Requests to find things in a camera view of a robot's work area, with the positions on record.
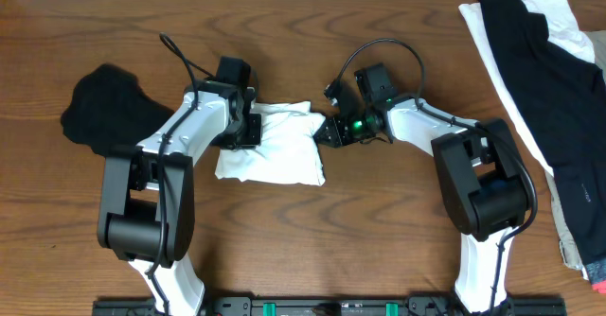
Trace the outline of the white robot print t-shirt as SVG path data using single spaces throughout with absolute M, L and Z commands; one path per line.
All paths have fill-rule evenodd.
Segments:
M 242 182 L 323 185 L 326 179 L 313 136 L 326 118 L 314 113 L 309 101 L 256 103 L 251 111 L 261 116 L 260 144 L 222 150 L 215 176 Z

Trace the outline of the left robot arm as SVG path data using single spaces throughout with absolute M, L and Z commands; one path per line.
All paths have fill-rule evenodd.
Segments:
M 96 315 L 198 315 L 205 285 L 188 248 L 195 227 L 193 169 L 205 150 L 252 148 L 256 90 L 216 80 L 187 87 L 179 109 L 151 136 L 105 160 L 98 242 L 145 279 L 149 300 L 97 301 Z

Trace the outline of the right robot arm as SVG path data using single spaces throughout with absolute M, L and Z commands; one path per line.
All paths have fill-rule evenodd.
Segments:
M 406 96 L 372 103 L 362 112 L 347 109 L 326 119 L 313 138 L 337 149 L 370 143 L 381 133 L 434 159 L 445 210 L 461 234 L 454 285 L 460 312 L 505 313 L 509 249 L 534 221 L 538 204 L 507 124 L 460 119 Z

